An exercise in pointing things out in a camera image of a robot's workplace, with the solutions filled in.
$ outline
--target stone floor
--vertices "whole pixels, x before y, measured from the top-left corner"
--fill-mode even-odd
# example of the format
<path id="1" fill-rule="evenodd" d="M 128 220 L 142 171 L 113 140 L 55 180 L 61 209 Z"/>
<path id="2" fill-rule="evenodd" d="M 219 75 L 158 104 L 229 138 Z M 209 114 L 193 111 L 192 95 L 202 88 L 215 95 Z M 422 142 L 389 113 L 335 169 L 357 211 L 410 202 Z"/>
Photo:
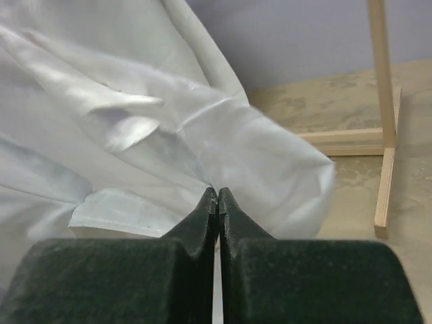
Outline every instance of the stone floor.
<path id="1" fill-rule="evenodd" d="M 390 237 L 422 312 L 432 324 L 432 59 L 393 66 L 402 86 Z M 293 132 L 379 127 L 372 70 L 249 93 L 250 102 Z M 375 239 L 381 157 L 337 157 L 333 210 L 321 238 Z"/>

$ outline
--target wooden plank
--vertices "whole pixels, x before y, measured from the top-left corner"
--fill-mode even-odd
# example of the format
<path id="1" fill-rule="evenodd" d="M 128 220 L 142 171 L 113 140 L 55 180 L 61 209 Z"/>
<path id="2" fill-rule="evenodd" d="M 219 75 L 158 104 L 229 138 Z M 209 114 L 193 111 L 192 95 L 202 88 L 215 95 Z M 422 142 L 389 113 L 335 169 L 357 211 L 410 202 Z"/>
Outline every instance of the wooden plank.
<path id="1" fill-rule="evenodd" d="M 384 0 L 368 0 L 368 11 L 377 77 L 379 110 L 383 123 L 384 147 L 396 147 L 396 121 L 394 118 Z"/>
<path id="2" fill-rule="evenodd" d="M 366 140 L 382 140 L 382 128 L 364 128 L 362 130 L 334 130 L 330 132 L 314 132 L 297 134 L 311 144 L 331 142 L 361 142 Z"/>
<path id="3" fill-rule="evenodd" d="M 331 145 L 331 146 L 316 146 L 316 148 L 328 157 L 350 157 L 350 156 L 365 156 L 365 155 L 382 155 L 384 148 L 382 144 L 371 145 Z"/>
<path id="4" fill-rule="evenodd" d="M 388 238 L 389 225 L 389 201 L 392 189 L 393 165 L 395 148 L 385 148 L 383 167 L 381 168 L 381 180 L 379 181 L 377 209 L 375 210 L 374 228 L 378 238 Z"/>
<path id="5" fill-rule="evenodd" d="M 393 89 L 393 103 L 394 103 L 394 119 L 396 123 L 396 134 L 398 133 L 398 123 L 399 123 L 399 111 L 400 111 L 400 101 L 402 99 L 402 87 L 395 86 Z"/>

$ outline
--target white wall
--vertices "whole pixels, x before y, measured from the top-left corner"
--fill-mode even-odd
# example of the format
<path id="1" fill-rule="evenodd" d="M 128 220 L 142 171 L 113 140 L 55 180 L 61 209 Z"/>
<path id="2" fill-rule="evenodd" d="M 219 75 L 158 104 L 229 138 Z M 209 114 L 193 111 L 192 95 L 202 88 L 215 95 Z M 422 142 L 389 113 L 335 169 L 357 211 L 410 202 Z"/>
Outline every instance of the white wall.
<path id="1" fill-rule="evenodd" d="M 246 89 L 373 67 L 366 0 L 188 0 Z M 432 0 L 387 0 L 392 63 L 432 57 Z"/>

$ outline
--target white fabric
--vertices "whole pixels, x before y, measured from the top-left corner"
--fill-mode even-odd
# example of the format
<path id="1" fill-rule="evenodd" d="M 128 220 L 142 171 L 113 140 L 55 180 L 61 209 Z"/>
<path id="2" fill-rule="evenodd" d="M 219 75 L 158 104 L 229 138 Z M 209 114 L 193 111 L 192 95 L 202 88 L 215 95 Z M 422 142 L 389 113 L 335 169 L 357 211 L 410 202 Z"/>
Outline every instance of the white fabric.
<path id="1" fill-rule="evenodd" d="M 248 105 L 183 0 L 0 0 L 0 76 L 0 287 L 37 240 L 159 237 L 208 185 L 278 238 L 328 211 L 331 161 Z"/>

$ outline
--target light wood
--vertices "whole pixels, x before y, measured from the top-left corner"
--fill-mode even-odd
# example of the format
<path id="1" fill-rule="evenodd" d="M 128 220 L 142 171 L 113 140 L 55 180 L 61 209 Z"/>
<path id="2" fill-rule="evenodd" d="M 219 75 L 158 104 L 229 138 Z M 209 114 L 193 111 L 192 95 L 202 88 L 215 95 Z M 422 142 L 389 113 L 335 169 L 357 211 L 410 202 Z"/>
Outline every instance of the light wood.
<path id="1" fill-rule="evenodd" d="M 396 121 L 392 95 L 384 0 L 368 0 L 373 58 L 377 77 L 384 147 L 396 147 Z"/>
<path id="2" fill-rule="evenodd" d="M 382 155 L 384 153 L 384 148 L 382 144 L 330 145 L 316 146 L 316 148 L 328 157 Z"/>
<path id="3" fill-rule="evenodd" d="M 394 91 L 394 119 L 398 127 L 400 100 L 402 88 L 397 87 Z M 389 233 L 389 201 L 392 191 L 393 166 L 396 148 L 385 148 L 383 166 L 381 168 L 381 180 L 379 181 L 377 209 L 375 210 L 374 228 L 378 238 L 388 238 Z"/>
<path id="4" fill-rule="evenodd" d="M 400 101 L 402 100 L 402 87 L 397 86 L 393 89 L 393 102 L 394 102 L 394 120 L 396 122 L 396 134 L 398 133 Z"/>
<path id="5" fill-rule="evenodd" d="M 364 128 L 362 130 L 334 130 L 330 132 L 314 132 L 297 134 L 311 144 L 330 142 L 361 142 L 366 140 L 382 140 L 382 128 Z"/>

